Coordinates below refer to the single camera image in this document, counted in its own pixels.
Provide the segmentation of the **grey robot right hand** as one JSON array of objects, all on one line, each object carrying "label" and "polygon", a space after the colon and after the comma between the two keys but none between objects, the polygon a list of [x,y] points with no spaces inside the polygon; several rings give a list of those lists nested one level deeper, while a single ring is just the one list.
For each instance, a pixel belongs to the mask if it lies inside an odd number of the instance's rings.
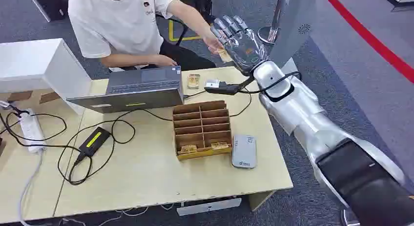
[{"label": "grey robot right hand", "polygon": [[216,18],[210,30],[244,76],[250,76],[257,66],[269,59],[257,34],[239,16]]}]

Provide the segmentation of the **person's left hand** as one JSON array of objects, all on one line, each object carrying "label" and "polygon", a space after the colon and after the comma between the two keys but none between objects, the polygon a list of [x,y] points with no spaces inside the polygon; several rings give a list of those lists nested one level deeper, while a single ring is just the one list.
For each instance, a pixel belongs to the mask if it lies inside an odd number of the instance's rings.
[{"label": "person's left hand", "polygon": [[209,51],[213,54],[219,54],[219,52],[224,50],[223,45],[211,31],[207,31],[203,35],[203,41],[207,45]]}]

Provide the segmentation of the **person's right hand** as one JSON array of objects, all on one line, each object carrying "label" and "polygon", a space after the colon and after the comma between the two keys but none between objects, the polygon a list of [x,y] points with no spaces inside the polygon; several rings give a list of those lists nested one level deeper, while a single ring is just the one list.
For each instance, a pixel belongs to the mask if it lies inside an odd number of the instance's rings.
[{"label": "person's right hand", "polygon": [[160,55],[160,54],[151,56],[148,62],[153,65],[160,66],[160,67],[178,65],[175,60],[171,59],[168,56]]}]

